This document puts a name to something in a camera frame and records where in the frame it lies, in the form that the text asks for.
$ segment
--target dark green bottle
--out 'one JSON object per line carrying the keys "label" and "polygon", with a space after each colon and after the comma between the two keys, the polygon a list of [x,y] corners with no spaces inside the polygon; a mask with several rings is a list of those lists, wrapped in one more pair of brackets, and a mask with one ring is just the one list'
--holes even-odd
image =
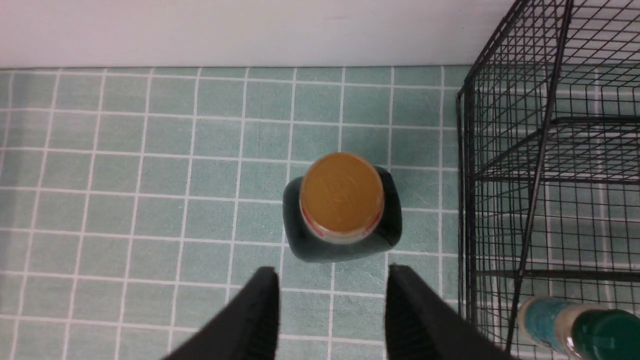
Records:
{"label": "dark green bottle", "polygon": [[291,251],[310,263],[384,252],[402,234],[391,174],[345,152],[321,158],[287,185],[282,217]]}

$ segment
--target tile floor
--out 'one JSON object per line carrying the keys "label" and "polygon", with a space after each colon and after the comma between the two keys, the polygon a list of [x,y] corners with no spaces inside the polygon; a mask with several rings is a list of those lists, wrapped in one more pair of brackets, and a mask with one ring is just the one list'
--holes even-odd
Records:
{"label": "tile floor", "polygon": [[[457,298],[454,95],[468,67],[0,72],[0,360],[152,359],[258,266],[278,359],[383,359],[389,263]],[[390,168],[404,234],[305,264],[285,184],[322,155]]]}

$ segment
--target bottle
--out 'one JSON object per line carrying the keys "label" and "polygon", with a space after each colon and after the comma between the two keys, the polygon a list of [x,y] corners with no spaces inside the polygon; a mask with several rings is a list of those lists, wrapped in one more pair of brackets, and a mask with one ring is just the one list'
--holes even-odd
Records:
{"label": "bottle", "polygon": [[518,311],[534,344],[576,360],[640,359],[640,319],[619,309],[534,297]]}
{"label": "bottle", "polygon": [[400,240],[402,211],[391,174],[359,156],[317,160],[285,188],[282,218],[293,254],[309,263],[362,258]]}

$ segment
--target bottle cap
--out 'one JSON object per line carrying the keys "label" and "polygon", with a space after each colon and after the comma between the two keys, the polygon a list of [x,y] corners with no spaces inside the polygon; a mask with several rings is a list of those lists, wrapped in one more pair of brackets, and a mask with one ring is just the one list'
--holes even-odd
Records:
{"label": "bottle cap", "polygon": [[320,238],[349,243],[378,225],[384,206],[376,169],[346,152],[316,161],[302,180],[300,208],[305,222]]}
{"label": "bottle cap", "polygon": [[638,359],[640,319],[619,309],[585,311],[573,323],[572,340],[590,360]]}

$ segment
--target wire rack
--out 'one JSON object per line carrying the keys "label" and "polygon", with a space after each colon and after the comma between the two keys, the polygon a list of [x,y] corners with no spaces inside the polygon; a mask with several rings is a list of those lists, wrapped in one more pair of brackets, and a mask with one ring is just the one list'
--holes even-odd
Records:
{"label": "wire rack", "polygon": [[640,0],[520,0],[458,94],[460,312],[521,359],[533,296],[640,314]]}

